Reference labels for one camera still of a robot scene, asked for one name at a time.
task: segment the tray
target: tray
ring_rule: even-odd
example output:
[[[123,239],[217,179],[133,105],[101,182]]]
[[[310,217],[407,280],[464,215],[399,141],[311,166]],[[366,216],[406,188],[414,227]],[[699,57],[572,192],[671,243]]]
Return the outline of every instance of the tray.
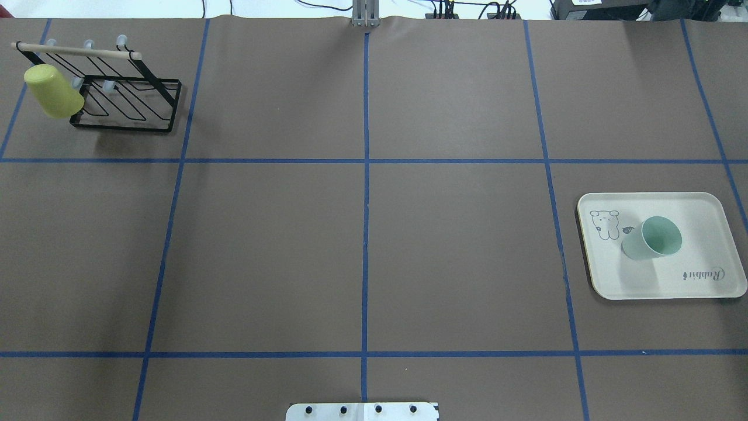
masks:
[[[623,254],[624,237],[657,215],[681,230],[681,249],[644,261]],[[588,193],[577,218],[592,287],[603,298],[727,298],[748,288],[725,211],[709,193]]]

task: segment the gray table surface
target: gray table surface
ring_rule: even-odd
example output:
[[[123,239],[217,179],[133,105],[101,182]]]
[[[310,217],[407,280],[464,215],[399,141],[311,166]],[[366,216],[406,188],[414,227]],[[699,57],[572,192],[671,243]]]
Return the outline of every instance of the gray table surface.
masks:
[[[0,21],[120,33],[172,133],[43,117],[0,52],[3,420],[748,419],[747,299],[605,300],[574,215],[709,192],[747,261],[748,25]]]

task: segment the cartoon animal print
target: cartoon animal print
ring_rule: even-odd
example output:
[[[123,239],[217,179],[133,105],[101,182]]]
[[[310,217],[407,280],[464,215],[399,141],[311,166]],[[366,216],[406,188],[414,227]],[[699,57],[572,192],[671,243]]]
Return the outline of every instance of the cartoon animal print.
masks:
[[[618,240],[621,233],[618,231],[617,210],[593,210],[589,214],[592,215],[592,223],[601,239]]]

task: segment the cup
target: cup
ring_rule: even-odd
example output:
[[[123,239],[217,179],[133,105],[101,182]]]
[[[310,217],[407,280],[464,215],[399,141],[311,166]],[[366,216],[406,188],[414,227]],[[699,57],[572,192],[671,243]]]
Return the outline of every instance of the cup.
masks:
[[[683,245],[681,230],[670,219],[652,216],[621,242],[623,253],[633,260],[675,254]]]
[[[23,74],[23,80],[49,117],[70,117],[85,104],[83,96],[50,64],[37,64],[29,68]]]

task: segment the white bracket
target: white bracket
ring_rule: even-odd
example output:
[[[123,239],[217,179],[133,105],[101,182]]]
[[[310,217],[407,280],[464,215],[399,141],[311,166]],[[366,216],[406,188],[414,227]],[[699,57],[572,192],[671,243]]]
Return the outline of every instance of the white bracket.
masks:
[[[353,26],[379,26],[379,0],[353,0]]]
[[[286,421],[439,421],[439,404],[430,402],[371,402],[294,404]]]

